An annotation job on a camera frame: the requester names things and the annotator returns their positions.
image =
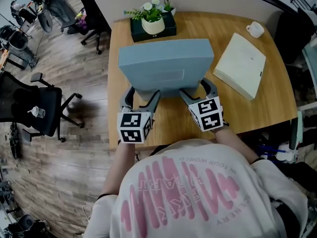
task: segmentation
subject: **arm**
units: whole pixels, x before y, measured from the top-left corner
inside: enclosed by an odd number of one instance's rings
[[[120,143],[115,152],[114,161],[107,174],[102,194],[118,195],[121,182],[134,165],[135,144]]]
[[[227,145],[237,150],[247,159],[249,164],[259,158],[228,126],[215,129],[214,134],[219,144]]]

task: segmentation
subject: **white mug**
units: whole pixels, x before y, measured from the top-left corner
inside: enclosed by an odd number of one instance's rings
[[[258,38],[264,33],[264,28],[259,23],[253,21],[250,26],[247,26],[247,31],[254,38]]]

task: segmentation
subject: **chair armrest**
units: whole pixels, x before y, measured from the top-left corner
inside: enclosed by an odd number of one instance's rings
[[[40,82],[43,78],[43,73],[37,72],[32,75],[31,82]]]
[[[75,25],[77,22],[78,22],[78,19],[70,20],[70,21],[68,21],[68,22],[63,23],[60,28],[63,29],[63,28],[67,28],[67,27],[73,26],[73,25]]]

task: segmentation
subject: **wooden floor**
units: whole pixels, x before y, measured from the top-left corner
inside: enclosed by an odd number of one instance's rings
[[[76,11],[83,5],[80,0],[69,0]],[[61,238],[72,238],[75,232],[84,231],[87,219],[83,205],[93,205],[100,195],[102,184],[112,162],[108,151],[107,124],[107,66],[110,38],[102,33],[101,55],[96,54],[94,38],[82,46],[80,34],[61,35],[54,21],[53,31],[44,33],[38,21],[31,31],[29,47],[38,53],[39,63],[31,72],[7,64],[6,70],[26,84],[31,75],[42,72],[44,79],[63,91],[64,100],[72,93],[83,95],[74,99],[69,116],[83,121],[80,129],[67,121],[61,122],[61,143],[54,137],[37,137],[32,142],[21,139],[23,158],[15,161],[11,156],[5,134],[10,123],[0,123],[0,155],[18,168],[9,170],[15,200],[21,208],[35,218],[46,219],[52,233]]]

